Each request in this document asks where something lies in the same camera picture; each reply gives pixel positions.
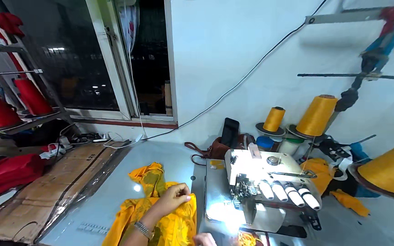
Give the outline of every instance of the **black electric cable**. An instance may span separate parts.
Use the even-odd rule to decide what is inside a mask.
[[[323,4],[326,3],[326,1],[327,1],[327,0],[324,0],[324,1],[319,5],[319,7],[316,9],[316,11],[314,11],[314,13],[313,13],[312,15],[315,15],[315,14],[319,11],[319,9],[323,6]],[[298,28],[296,28],[296,29],[294,29],[293,31],[289,32],[283,39],[281,39],[281,41],[279,41],[273,48],[271,48],[270,51],[268,51],[268,52],[259,60],[259,62],[252,68],[252,70],[250,70],[250,71],[243,77],[242,80],[240,80],[240,81],[238,82],[238,84],[236,84],[234,87],[232,87],[232,89],[230,89],[230,90],[228,90],[226,93],[224,93],[224,94],[223,94],[215,103],[213,103],[209,108],[205,109],[205,110],[202,111],[200,114],[196,115],[194,118],[192,118],[191,120],[188,120],[187,122],[183,123],[182,125],[178,126],[177,128],[175,128],[175,129],[173,129],[173,130],[171,130],[171,131],[168,131],[168,132],[166,132],[166,133],[162,133],[162,134],[155,135],[155,136],[153,136],[153,137],[159,137],[159,136],[168,134],[168,133],[170,133],[170,132],[173,132],[173,131],[179,129],[180,127],[182,127],[182,126],[188,124],[189,122],[195,120],[197,117],[199,117],[201,114],[203,114],[203,113],[206,112],[207,110],[211,109],[211,108],[212,108],[213,106],[215,106],[221,99],[223,99],[223,97],[224,97],[225,95],[227,95],[227,93],[229,93],[229,92],[231,92],[233,89],[237,88],[237,87],[241,84],[241,82],[243,82],[243,81],[244,81],[244,80],[255,70],[255,68],[256,68],[257,66],[259,66],[259,64],[261,64],[261,62],[268,56],[268,54],[270,54],[270,53],[271,53],[274,49],[276,49],[283,41],[285,41],[285,40],[286,40],[289,36],[291,36],[293,33],[297,32],[297,31],[298,31],[300,28],[302,28],[304,25],[305,25],[305,23],[302,23],[302,25],[300,25]],[[141,139],[141,140],[148,140],[148,139],[151,139],[151,138],[153,138],[153,137],[147,137],[147,138],[144,138],[144,139]]]

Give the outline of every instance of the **smartphone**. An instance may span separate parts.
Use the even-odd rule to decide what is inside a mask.
[[[239,122],[226,118],[220,143],[229,146],[230,148],[236,148],[238,145],[238,130]]]

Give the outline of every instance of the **wristwatch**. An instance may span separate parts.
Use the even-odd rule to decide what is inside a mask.
[[[153,232],[150,232],[147,227],[140,221],[135,222],[135,228],[137,228],[148,240],[152,240],[155,234]]]

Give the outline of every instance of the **window frame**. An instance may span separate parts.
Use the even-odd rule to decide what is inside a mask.
[[[67,109],[71,116],[76,119],[106,119],[132,122],[139,121],[141,119],[143,122],[160,121],[162,123],[177,124],[176,81],[170,1],[164,0],[164,6],[173,116],[140,114],[139,107],[137,105],[137,96],[133,77],[129,67],[130,58],[126,52],[125,42],[123,42],[122,27],[121,22],[118,21],[118,12],[116,11],[115,1],[85,0],[85,2],[89,10],[89,15],[91,17],[92,25],[107,68],[110,82],[117,99],[119,111],[74,108],[65,109]],[[7,38],[5,31],[1,28],[0,31],[3,36]],[[26,66],[19,54],[14,53],[14,55],[22,67],[26,69]]]
[[[164,10],[165,10],[165,20],[166,20],[166,32],[167,32],[167,48],[168,48],[168,66],[170,72],[170,83],[171,83],[171,101],[173,108],[173,116],[166,115],[142,115],[137,106],[136,89],[134,85],[133,76],[131,73],[130,58],[127,53],[125,42],[123,41],[122,26],[121,22],[118,21],[118,11],[116,9],[115,0],[108,0],[103,6],[104,15],[107,15],[110,30],[114,35],[114,41],[116,42],[116,56],[122,64],[123,73],[125,79],[123,80],[127,87],[130,88],[128,97],[131,98],[132,105],[134,106],[134,116],[136,118],[146,119],[146,120],[159,120],[159,121],[171,121],[172,123],[177,123],[177,99],[176,99],[176,80],[175,80],[175,70],[174,70],[174,54],[173,54],[173,42],[172,42],[172,18],[171,18],[171,3],[169,0],[164,0]]]

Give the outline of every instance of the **window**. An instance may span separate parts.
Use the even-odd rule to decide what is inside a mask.
[[[23,21],[22,42],[75,116],[173,120],[162,0],[0,0],[0,12]]]
[[[164,2],[119,0],[116,10],[141,112],[167,115],[165,85],[170,75]]]

